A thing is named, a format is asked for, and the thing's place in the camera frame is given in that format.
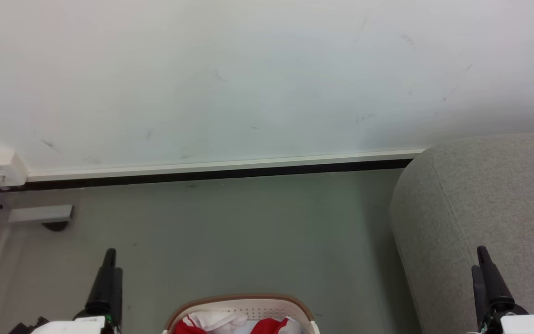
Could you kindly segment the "black baseboard strip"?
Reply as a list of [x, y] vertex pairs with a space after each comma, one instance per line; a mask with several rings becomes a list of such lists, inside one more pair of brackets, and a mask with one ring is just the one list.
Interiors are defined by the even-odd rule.
[[318, 164], [290, 167], [248, 168], [223, 171], [206, 171], [195, 173], [166, 173], [155, 175], [137, 175], [131, 177], [105, 177], [77, 180], [43, 180], [27, 182], [22, 186], [0, 187], [0, 193], [36, 192], [44, 190], [74, 189], [98, 186], [121, 186], [132, 184], [152, 184], [182, 182], [191, 180], [216, 180], [252, 177], [271, 177], [280, 175], [312, 173], [345, 173], [352, 171], [370, 171], [401, 169], [407, 167], [412, 159], [383, 161], [355, 161], [347, 163]]

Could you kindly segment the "white perforated laundry basket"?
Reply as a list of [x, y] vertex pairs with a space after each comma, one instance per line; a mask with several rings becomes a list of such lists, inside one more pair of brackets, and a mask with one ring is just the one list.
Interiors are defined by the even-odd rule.
[[282, 294], [221, 295], [193, 300], [178, 308], [167, 322], [162, 334], [170, 334], [174, 325], [189, 313], [201, 311], [227, 311], [247, 315], [250, 321], [286, 317], [298, 321], [303, 334], [321, 334], [313, 313], [301, 300]]

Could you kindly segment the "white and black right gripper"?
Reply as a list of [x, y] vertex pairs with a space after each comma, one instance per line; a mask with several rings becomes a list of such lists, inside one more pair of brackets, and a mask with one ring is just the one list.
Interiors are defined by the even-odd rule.
[[471, 268], [476, 334], [534, 334], [534, 315], [514, 303], [487, 247], [477, 247], [477, 262]]

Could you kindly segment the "white wall junction box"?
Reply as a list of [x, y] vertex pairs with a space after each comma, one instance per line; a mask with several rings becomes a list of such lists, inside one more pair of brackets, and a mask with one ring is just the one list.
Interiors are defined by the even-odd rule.
[[27, 178], [27, 167], [16, 152], [0, 149], [0, 187], [22, 186]]

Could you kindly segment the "white wall trim rail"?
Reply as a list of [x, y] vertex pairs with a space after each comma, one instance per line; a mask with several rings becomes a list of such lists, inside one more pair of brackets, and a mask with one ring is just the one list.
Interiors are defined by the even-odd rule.
[[241, 169], [297, 167], [337, 163], [355, 163], [365, 161], [393, 161], [412, 159], [424, 149], [365, 152], [358, 154], [329, 154], [298, 156], [292, 158], [255, 159], [241, 161], [214, 161], [204, 163], [181, 163], [170, 165], [89, 168], [68, 171], [29, 172], [27, 182], [44, 182], [51, 180], [99, 179], [112, 177], [140, 177], [159, 174], [205, 173]]

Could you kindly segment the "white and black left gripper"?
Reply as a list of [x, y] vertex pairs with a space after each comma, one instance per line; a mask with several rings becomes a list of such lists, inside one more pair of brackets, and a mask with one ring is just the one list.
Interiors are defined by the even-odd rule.
[[116, 250], [107, 249], [85, 309], [71, 321], [37, 325], [30, 334], [121, 334], [123, 270], [116, 268]]

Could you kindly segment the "grey fabric sofa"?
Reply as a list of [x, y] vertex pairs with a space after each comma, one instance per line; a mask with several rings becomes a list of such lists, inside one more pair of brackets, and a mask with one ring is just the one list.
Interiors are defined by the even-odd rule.
[[534, 314], [534, 133], [429, 148], [400, 175], [390, 215], [423, 334], [477, 329], [471, 268], [481, 245]]

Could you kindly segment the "grey metal frame bar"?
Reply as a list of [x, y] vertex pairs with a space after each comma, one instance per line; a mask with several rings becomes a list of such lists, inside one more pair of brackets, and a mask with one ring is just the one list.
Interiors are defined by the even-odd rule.
[[0, 194], [0, 224], [42, 224], [48, 222], [72, 221], [74, 205], [38, 206], [14, 208], [9, 206]]

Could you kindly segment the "red and white jersey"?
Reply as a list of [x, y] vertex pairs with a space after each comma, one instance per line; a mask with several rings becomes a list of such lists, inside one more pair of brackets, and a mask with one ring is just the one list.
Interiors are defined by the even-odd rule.
[[250, 321], [247, 315], [227, 311], [201, 311], [186, 315], [170, 334], [280, 334], [286, 318]]

